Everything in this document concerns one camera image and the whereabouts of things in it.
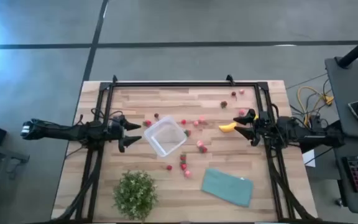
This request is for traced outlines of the green artificial plant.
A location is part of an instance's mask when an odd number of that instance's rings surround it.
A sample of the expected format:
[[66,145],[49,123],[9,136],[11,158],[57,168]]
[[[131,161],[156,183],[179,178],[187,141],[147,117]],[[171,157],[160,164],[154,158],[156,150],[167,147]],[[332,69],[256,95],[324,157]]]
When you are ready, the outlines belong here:
[[144,222],[158,202],[155,180],[146,171],[127,171],[113,188],[113,198],[121,215]]

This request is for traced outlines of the teal folded cloth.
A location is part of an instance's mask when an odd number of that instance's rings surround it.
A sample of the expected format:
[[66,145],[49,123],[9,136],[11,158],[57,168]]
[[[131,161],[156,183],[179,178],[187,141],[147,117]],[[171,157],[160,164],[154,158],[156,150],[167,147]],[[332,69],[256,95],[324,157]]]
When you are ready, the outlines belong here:
[[202,191],[234,205],[248,207],[253,194],[253,181],[238,178],[216,169],[206,169]]

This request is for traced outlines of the yellow toy banana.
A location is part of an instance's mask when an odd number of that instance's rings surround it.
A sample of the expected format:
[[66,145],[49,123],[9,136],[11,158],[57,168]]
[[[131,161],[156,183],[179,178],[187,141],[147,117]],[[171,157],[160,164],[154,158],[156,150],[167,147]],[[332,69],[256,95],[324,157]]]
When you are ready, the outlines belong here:
[[219,129],[224,133],[229,133],[235,130],[235,127],[237,126],[236,122],[227,124],[227,125],[220,125]]

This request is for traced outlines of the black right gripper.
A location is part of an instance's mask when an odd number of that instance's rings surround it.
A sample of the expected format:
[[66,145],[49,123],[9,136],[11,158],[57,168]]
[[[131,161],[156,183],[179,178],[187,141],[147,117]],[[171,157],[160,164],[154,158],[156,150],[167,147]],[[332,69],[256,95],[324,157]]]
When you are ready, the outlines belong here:
[[256,112],[254,109],[249,109],[245,116],[238,116],[233,120],[239,124],[247,125],[253,123],[253,128],[245,128],[236,126],[234,129],[243,135],[247,140],[251,140],[252,146],[257,146],[261,137],[270,136],[274,122],[272,121],[269,112],[263,111],[258,115],[259,118],[254,120]]

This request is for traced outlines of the grey desk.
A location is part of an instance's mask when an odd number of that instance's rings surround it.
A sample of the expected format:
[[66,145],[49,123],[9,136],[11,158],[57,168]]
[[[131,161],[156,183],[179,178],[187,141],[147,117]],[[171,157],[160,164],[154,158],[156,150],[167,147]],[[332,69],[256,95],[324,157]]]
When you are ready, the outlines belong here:
[[324,62],[339,116],[338,121],[345,135],[345,145],[334,149],[340,175],[339,190],[344,206],[351,212],[358,213],[358,193],[354,191],[350,175],[344,167],[346,157],[358,156],[358,120],[348,106],[349,103],[358,101],[358,60],[346,69],[338,67],[333,58]]

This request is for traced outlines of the black metal table frame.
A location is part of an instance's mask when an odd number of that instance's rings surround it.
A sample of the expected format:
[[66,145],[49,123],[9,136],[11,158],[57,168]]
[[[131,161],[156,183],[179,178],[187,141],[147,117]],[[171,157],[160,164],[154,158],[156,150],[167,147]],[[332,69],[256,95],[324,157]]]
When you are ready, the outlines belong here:
[[[237,100],[231,92],[237,93]],[[220,102],[227,101],[221,108]],[[122,174],[129,170],[149,173],[157,186],[158,202],[147,217],[149,223],[191,222],[270,222],[277,219],[265,148],[256,147],[239,133],[223,133],[219,126],[229,124],[240,109],[256,108],[255,91],[245,81],[234,86],[225,81],[207,85],[173,81],[152,84],[118,82],[112,94],[111,109],[121,110],[132,123],[172,116],[176,122],[186,120],[191,136],[166,157],[159,157],[146,139],[141,138],[125,152],[119,152],[116,142],[107,143],[92,220],[96,223],[124,222],[114,206],[113,188]],[[204,123],[193,122],[203,116]],[[208,150],[201,153],[196,143],[201,140]],[[181,161],[180,155],[186,154]],[[187,164],[191,176],[184,176],[180,163]],[[254,190],[250,205],[240,207],[201,190],[206,169],[215,168],[236,177],[250,179]]]

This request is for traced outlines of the clear plastic container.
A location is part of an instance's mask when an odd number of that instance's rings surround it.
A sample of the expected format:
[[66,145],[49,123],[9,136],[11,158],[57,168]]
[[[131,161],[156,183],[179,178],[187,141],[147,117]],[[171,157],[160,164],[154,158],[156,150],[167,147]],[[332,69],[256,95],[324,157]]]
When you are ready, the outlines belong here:
[[166,157],[186,142],[187,135],[172,116],[165,116],[144,131],[158,156]]

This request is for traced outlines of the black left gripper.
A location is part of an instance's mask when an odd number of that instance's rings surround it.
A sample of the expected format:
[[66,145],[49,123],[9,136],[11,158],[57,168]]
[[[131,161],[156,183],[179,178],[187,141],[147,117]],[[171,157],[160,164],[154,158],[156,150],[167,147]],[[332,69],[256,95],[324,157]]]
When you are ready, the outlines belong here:
[[130,146],[142,138],[141,136],[125,136],[124,129],[131,131],[141,127],[142,126],[139,124],[130,123],[125,119],[123,114],[119,116],[113,116],[107,126],[106,140],[109,142],[117,140],[119,152],[123,153],[125,152],[125,147]]

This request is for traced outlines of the white paper sheet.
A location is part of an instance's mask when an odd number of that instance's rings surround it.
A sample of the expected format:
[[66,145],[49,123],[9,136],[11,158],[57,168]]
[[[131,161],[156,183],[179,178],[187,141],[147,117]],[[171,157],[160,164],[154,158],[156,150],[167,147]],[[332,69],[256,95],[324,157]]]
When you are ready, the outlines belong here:
[[314,149],[302,154],[305,166],[316,167]]

